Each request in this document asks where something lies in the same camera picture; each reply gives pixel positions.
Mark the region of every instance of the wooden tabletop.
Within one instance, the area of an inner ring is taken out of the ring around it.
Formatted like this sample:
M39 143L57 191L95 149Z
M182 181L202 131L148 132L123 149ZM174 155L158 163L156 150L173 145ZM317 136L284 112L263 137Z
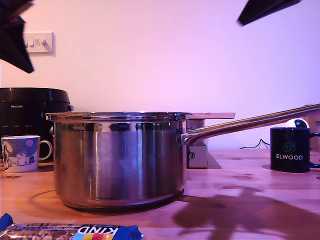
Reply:
M270 170L268 149L212 149L215 169L187 169L184 195L138 212L85 213L57 198L50 166L1 172L1 215L16 223L137 225L144 240L319 240L320 169ZM320 153L312 152L318 163Z

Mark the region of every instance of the wall plate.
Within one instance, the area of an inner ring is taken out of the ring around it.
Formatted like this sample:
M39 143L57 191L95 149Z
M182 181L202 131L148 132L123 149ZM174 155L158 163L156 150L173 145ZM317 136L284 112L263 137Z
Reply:
M52 55L54 53L53 32L26 32L23 34L25 49L28 53Z

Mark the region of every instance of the blue wrapper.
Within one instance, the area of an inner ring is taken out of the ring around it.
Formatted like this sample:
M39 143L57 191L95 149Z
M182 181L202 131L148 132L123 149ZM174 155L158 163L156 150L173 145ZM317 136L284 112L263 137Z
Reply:
M141 240L137 226L60 223L15 223L0 233L0 240Z
M0 218L0 232L5 230L7 227L9 227L13 223L14 223L14 221L13 221L12 217L8 213L5 213Z

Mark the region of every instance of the stainless steel saucepan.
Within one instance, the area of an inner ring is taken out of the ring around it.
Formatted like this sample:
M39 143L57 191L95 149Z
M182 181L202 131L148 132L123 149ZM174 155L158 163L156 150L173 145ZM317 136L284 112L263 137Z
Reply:
M184 189L186 145L318 111L320 104L315 104L188 132L191 113L47 113L54 123L55 191L67 206L76 208L165 200Z

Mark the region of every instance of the black rice cooker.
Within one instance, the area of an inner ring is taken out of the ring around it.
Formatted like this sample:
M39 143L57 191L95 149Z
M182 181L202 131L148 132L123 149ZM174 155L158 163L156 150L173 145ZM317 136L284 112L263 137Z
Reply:
M0 88L0 137L39 135L41 140L53 143L49 133L53 123L46 113L66 113L73 110L66 91L52 88ZM47 144L40 145L40 157L49 152ZM53 162L53 154L43 162Z

